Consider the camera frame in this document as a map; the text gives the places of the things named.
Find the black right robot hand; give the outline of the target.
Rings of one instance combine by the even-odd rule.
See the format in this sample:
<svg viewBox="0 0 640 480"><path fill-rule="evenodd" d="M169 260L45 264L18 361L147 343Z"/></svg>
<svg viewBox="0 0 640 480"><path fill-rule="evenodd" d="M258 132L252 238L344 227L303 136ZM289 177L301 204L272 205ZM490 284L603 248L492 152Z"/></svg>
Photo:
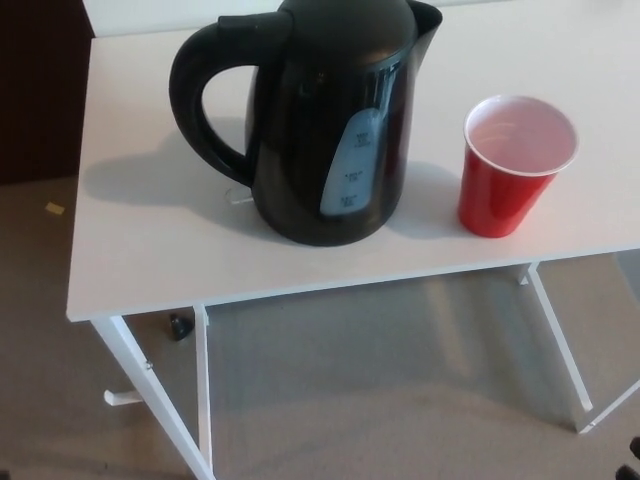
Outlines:
<svg viewBox="0 0 640 480"><path fill-rule="evenodd" d="M630 444L629 449L633 453L634 457L637 460L640 460L640 437L634 437ZM628 464L623 464L620 466L615 473L616 480L640 480L639 471L634 469L632 466Z"/></svg>

